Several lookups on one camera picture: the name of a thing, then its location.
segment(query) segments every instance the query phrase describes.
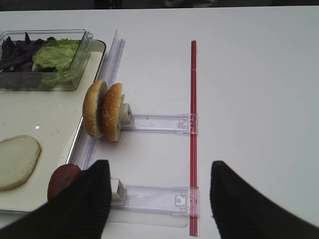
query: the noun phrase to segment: white table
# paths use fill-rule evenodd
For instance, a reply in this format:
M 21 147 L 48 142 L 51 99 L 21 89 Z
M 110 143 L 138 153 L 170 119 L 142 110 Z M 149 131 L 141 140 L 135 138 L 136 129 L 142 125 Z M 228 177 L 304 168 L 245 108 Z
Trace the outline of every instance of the white table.
M 316 6 L 0 14 L 2 29 L 85 28 L 106 42 L 118 29 L 127 40 L 118 81 L 129 84 L 129 79 L 139 78 L 156 84 L 147 96 L 158 102 L 164 94 L 160 81 L 177 81 L 181 92 L 189 89 L 190 41 L 197 40 L 203 239 L 219 238 L 209 203 L 214 160 L 224 160 L 271 200 L 319 226 L 318 22 Z M 189 110 L 188 104 L 180 104 L 189 96 L 178 88 L 167 90 L 174 102 L 156 104 L 156 109 L 137 106 L 139 113 Z M 132 101 L 142 98 L 128 93 Z M 184 182 L 183 177 L 177 176 L 177 183 Z M 186 238 L 188 229 L 107 223 L 103 238 L 133 235 Z

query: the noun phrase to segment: green lettuce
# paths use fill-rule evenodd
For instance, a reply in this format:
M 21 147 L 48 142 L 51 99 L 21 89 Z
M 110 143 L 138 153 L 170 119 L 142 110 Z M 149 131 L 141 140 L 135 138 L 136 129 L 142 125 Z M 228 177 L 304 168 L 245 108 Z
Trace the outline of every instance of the green lettuce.
M 69 39 L 50 40 L 33 55 L 33 62 L 42 68 L 56 68 L 60 73 L 66 72 L 78 46 L 78 41 Z

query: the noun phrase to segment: clear plastic container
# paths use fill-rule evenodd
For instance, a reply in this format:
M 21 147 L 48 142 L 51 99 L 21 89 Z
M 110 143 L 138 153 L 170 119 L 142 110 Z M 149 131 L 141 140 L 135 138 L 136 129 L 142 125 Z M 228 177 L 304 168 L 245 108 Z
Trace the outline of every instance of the clear plastic container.
M 79 45 L 70 67 L 64 72 L 39 72 L 33 65 L 30 72 L 3 72 L 0 71 L 1 90 L 23 91 L 74 91 L 80 82 L 86 63 L 90 56 L 88 50 L 93 35 L 86 30 L 35 30 L 35 31 L 4 31 L 0 34 L 0 55 L 2 57 L 2 45 L 10 37 L 16 44 L 25 40 L 28 33 L 31 41 L 38 39 L 47 40 L 54 37 L 56 40 L 69 39 L 78 41 Z

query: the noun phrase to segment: white tray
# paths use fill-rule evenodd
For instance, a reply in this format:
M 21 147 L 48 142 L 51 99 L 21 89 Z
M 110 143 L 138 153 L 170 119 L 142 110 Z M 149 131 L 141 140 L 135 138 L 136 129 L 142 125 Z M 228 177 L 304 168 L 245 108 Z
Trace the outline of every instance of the white tray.
M 92 41 L 91 56 L 74 92 L 0 92 L 0 140 L 26 134 L 37 139 L 42 152 L 23 185 L 0 191 L 0 210 L 30 212 L 47 201 L 53 171 L 66 162 L 82 117 L 87 89 L 94 82 L 106 45 Z

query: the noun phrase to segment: sesame seed bun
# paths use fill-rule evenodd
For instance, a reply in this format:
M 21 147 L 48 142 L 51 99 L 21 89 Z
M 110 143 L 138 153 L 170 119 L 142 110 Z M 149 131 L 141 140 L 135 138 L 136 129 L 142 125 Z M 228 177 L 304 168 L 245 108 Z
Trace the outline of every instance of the sesame seed bun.
M 101 128 L 101 108 L 107 93 L 107 85 L 103 80 L 93 83 L 88 89 L 83 103 L 83 127 L 94 138 L 103 136 Z
M 104 137 L 109 141 L 118 141 L 121 126 L 118 118 L 122 102 L 122 84 L 114 84 L 106 94 L 102 106 L 101 124 Z

